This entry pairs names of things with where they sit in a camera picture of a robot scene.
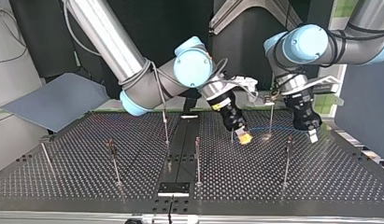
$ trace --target black wall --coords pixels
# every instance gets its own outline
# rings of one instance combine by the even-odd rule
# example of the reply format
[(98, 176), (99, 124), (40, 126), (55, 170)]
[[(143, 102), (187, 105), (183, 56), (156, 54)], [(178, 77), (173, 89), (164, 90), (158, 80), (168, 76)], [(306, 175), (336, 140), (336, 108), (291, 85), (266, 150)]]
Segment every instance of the black wall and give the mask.
[[(174, 55), (174, 49), (193, 35), (199, 36), (215, 61), (229, 58), (229, 74), (246, 75), (259, 80), (266, 90), (271, 69), (264, 56), (263, 42), (284, 31), (284, 27), (262, 8), (251, 8), (236, 18), (217, 36), (208, 37), (208, 25), (214, 5), (223, 0), (108, 0), (113, 11), (135, 41), (141, 53), (161, 65)], [(104, 60), (74, 44), (64, 25), (61, 0), (10, 0), (36, 69), (47, 81), (64, 72), (103, 82), (110, 97), (118, 98), (121, 87)], [(291, 0), (304, 22), (320, 25), (329, 22), (333, 0)], [(74, 33), (87, 47), (93, 45), (70, 16)], [(74, 52), (81, 67), (77, 68)], [(309, 75), (316, 77), (317, 67)]]

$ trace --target end effector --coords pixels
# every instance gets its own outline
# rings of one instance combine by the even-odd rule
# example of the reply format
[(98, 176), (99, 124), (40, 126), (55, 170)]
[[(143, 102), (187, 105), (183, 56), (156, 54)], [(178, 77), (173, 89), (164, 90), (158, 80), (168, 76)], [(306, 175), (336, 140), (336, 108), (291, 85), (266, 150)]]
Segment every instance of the end effector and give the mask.
[[(328, 31), (308, 24), (265, 41), (277, 90), (293, 112), (295, 129), (310, 131), (312, 135), (322, 124), (312, 108), (313, 86), (319, 84), (319, 78), (308, 80), (304, 64), (329, 67), (336, 63), (365, 65), (384, 61), (384, 22), (379, 16), (370, 22), (365, 22), (371, 20), (369, 17), (363, 17), (365, 10), (375, 3), (384, 2), (360, 1), (345, 30)], [(384, 15), (384, 5), (377, 8), (377, 15)]]

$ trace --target metal bracket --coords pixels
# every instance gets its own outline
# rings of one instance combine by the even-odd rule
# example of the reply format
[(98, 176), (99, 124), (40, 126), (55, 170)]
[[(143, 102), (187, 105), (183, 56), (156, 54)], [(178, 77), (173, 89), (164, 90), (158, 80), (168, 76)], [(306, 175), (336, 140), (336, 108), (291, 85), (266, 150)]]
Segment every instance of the metal bracket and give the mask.
[(283, 26), (286, 24), (287, 11), (290, 7), (288, 15), (288, 29), (292, 30), (302, 22), (296, 11), (290, 6), (288, 0), (227, 0), (219, 11), (212, 18), (209, 27), (213, 34), (217, 35), (227, 25), (237, 18), (243, 11), (250, 7), (263, 7), (269, 11)]
[(305, 89), (313, 87), (313, 86), (326, 85), (326, 84), (339, 85), (340, 80), (335, 78), (335, 77), (332, 77), (332, 76), (311, 78), (308, 80), (308, 82), (305, 85), (301, 85), (301, 86), (296, 87), (290, 91), (282, 91), (281, 94), (282, 95), (290, 95), (290, 94), (294, 94), (298, 91), (302, 91), (302, 90), (305, 90)]

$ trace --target metal post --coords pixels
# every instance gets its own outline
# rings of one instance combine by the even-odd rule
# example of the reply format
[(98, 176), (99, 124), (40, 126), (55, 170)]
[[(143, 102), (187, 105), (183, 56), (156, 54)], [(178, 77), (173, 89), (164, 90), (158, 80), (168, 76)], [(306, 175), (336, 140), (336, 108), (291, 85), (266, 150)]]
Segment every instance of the metal post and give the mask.
[(201, 182), (200, 173), (200, 138), (195, 138), (195, 157), (197, 159), (197, 186), (200, 187), (203, 183)]
[(384, 0), (360, 0), (349, 23), (367, 30), (384, 30)]
[(146, 59), (106, 0), (65, 0), (68, 9), (119, 82), (140, 72)]

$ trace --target gray panel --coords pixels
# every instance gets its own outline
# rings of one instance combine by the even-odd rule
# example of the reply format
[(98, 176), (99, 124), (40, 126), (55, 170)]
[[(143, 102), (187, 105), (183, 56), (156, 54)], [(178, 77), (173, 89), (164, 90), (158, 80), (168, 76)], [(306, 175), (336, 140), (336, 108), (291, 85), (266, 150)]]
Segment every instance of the gray panel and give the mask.
[[(203, 185), (194, 189), (191, 198), (173, 201), (171, 211), (221, 216), (384, 217), (381, 167), (325, 125), (320, 141), (309, 143), (305, 133), (292, 129), (288, 111), (276, 111), (274, 135), (264, 141), (268, 115), (245, 112), (254, 140), (240, 146), (231, 143), (219, 114), (201, 113)], [(172, 133), (178, 114), (168, 117)], [(284, 147), (290, 134), (295, 148), (284, 189)], [(122, 189), (115, 186), (105, 152), (105, 141), (111, 137), (121, 150)], [(168, 213), (168, 199), (156, 198), (167, 155), (160, 113), (142, 118), (91, 114), (48, 146), (48, 151), (55, 175), (41, 151), (2, 173), (0, 210)]]
[(335, 123), (384, 158), (384, 63), (349, 65)]
[(259, 80), (259, 90), (268, 90), (272, 71), (263, 43), (282, 30), (282, 25), (265, 9), (247, 9), (218, 35), (212, 36), (213, 58), (216, 62), (228, 58), (225, 69), (229, 75), (253, 77)]
[(105, 87), (84, 77), (65, 73), (44, 87), (1, 108), (59, 132), (108, 99)]

